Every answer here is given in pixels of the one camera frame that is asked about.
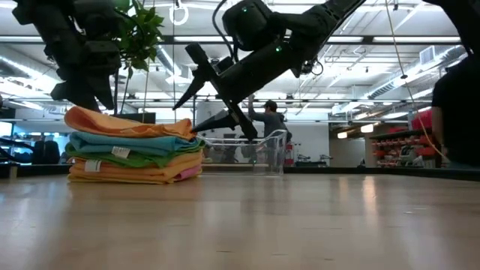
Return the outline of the green microfiber towel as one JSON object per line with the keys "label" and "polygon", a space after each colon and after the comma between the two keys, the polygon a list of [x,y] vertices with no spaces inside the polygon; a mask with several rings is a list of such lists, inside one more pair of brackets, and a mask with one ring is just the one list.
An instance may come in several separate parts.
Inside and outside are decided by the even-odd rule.
{"label": "green microfiber towel", "polygon": [[146,154],[138,151],[131,151],[127,156],[127,158],[117,157],[114,154],[112,154],[111,151],[82,153],[77,151],[71,143],[68,143],[66,145],[65,151],[72,158],[79,158],[85,161],[99,160],[99,161],[110,162],[115,165],[119,165],[120,167],[143,168],[143,167],[147,167],[148,165],[155,165],[155,164],[157,164],[159,167],[164,167],[173,158],[179,155],[196,153],[196,152],[203,153],[203,148],[205,145],[206,145],[205,142],[200,140],[195,146],[189,146],[185,149],[170,152],[169,154]]}

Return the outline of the rack with red bins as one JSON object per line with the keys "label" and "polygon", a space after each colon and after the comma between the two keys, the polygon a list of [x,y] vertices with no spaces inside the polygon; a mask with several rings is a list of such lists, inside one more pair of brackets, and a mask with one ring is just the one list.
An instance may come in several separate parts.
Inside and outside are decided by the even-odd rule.
{"label": "rack with red bins", "polygon": [[408,127],[392,127],[388,133],[373,136],[370,141],[376,167],[439,169],[443,165],[441,146],[432,132],[429,107],[416,113]]}

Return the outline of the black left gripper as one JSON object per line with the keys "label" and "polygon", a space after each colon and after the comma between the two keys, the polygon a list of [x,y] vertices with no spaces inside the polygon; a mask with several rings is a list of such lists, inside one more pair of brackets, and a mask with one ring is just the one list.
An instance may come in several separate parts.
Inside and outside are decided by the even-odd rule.
{"label": "black left gripper", "polygon": [[55,40],[57,74],[62,82],[50,92],[54,101],[67,100],[88,110],[99,112],[96,98],[114,109],[110,76],[120,67],[119,48],[108,40]]}

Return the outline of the clear plastic bin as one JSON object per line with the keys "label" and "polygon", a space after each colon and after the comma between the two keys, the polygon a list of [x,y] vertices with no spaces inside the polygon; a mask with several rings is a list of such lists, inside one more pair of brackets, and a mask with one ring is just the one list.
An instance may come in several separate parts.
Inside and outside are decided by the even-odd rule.
{"label": "clear plastic bin", "polygon": [[205,143],[203,168],[207,173],[279,176],[284,172],[286,130],[249,140],[240,134],[223,138],[199,136]]}

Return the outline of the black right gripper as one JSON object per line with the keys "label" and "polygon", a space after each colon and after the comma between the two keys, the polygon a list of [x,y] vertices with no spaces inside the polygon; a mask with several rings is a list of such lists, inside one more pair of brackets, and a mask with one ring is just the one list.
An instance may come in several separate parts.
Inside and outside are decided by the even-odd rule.
{"label": "black right gripper", "polygon": [[197,65],[193,81],[172,108],[177,110],[206,84],[211,83],[227,110],[199,123],[193,132],[240,126],[249,140],[257,138],[251,120],[239,108],[249,95],[279,77],[293,66],[293,50],[284,40],[286,31],[299,26],[298,13],[278,13],[262,0],[241,0],[222,16],[225,32],[232,37],[235,64],[218,74],[199,43],[185,50]]}

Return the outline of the green potted plant white pot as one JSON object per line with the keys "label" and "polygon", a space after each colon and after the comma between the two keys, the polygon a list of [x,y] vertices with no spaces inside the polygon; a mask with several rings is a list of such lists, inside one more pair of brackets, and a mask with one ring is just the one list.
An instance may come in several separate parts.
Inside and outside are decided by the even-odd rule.
{"label": "green potted plant white pot", "polygon": [[146,6],[146,0],[113,0],[119,14],[119,27],[112,34],[112,41],[120,52],[120,71],[126,73],[124,94],[119,98],[120,71],[115,73],[114,109],[117,116],[123,113],[128,87],[135,71],[149,72],[149,64],[157,57],[157,45],[163,40],[161,28],[164,18],[156,7]]}

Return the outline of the white machine in black frame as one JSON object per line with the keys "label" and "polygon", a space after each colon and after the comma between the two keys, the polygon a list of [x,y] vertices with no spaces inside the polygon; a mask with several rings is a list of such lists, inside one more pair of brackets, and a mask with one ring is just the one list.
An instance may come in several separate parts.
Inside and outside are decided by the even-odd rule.
{"label": "white machine in black frame", "polygon": [[199,125],[212,116],[217,115],[223,111],[225,104],[222,100],[196,100],[195,103],[195,125]]}

